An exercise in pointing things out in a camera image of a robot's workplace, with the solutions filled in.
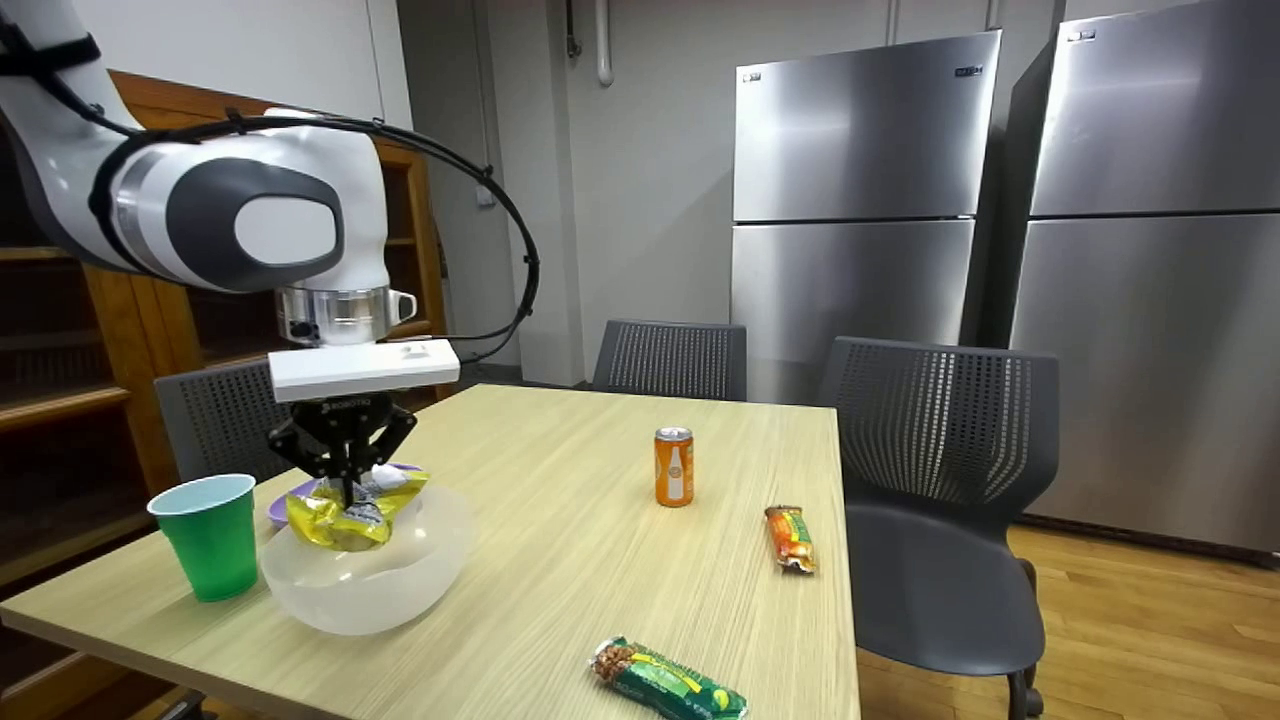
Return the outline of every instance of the refrigerator door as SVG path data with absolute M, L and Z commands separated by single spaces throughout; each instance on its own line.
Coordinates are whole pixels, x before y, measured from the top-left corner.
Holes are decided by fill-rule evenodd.
M 1032 218 L 1280 210 L 1280 3 L 1059 28 Z
M 744 63 L 735 221 L 970 218 L 1000 37 Z
M 1011 348 L 1057 352 L 1040 518 L 1280 547 L 1280 218 L 1036 221 Z
M 733 322 L 749 396 L 816 404 L 831 335 L 956 342 L 970 221 L 740 224 Z

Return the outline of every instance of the wooden shelf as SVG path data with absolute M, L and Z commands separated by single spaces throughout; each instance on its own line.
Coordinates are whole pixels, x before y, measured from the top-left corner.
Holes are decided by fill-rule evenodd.
M 394 323 L 389 335 L 441 335 L 430 322 Z
M 68 252 L 45 250 L 45 246 L 0 246 L 0 264 L 45 264 L 45 259 L 68 259 Z
M 0 335 L 0 352 L 31 352 L 31 348 L 93 348 L 97 332 L 39 332 L 39 335 Z
M 68 533 L 36 554 L 17 554 L 17 557 L 4 557 L 0 559 L 0 590 L 8 586 L 20 586 L 26 577 L 39 577 L 39 572 L 50 572 L 50 569 L 63 569 L 89 554 L 98 554 L 98 547 L 111 547 L 127 537 L 140 537 L 145 529 L 152 529 L 146 518 L 114 518 L 108 523 L 93 523 L 93 529 L 81 529 L 81 533 Z
M 0 433 L 57 424 L 57 421 L 102 412 L 114 404 L 127 404 L 127 387 L 83 387 L 83 391 L 63 391 L 63 396 L 49 396 L 49 402 L 26 402 L 17 410 L 0 410 Z
M 0 718 L 135 718 L 163 691 L 163 681 L 72 652 L 10 689 L 0 689 Z

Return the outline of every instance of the floor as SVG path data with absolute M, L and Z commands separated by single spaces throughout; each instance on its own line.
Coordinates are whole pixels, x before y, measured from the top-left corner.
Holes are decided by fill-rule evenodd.
M 1048 529 L 1040 572 L 1048 720 L 1280 718 L 1280 572 Z M 868 720 L 1003 718 L 1003 681 L 951 681 L 861 652 Z

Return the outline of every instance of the soda can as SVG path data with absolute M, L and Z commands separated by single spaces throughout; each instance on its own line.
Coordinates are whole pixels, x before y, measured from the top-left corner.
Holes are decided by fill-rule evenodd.
M 650 438 L 650 501 L 678 509 L 694 496 L 694 462 L 686 430 L 656 430 Z
M 596 684 L 656 709 L 665 720 L 744 720 L 749 700 L 645 644 L 613 638 L 591 655 Z

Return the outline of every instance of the gray chair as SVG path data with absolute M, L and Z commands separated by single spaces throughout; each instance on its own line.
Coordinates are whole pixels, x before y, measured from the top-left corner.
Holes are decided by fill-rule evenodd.
M 1036 572 L 1006 523 L 1050 486 L 1050 358 L 841 335 L 848 559 L 861 650 L 951 676 L 1006 676 L 1006 718 L 1040 718 Z
M 609 322 L 591 387 L 744 402 L 749 330 Z
M 292 469 L 268 448 L 268 433 L 288 421 L 272 396 L 268 360 L 159 376 L 156 402 L 178 475 L 252 474 L 262 482 Z

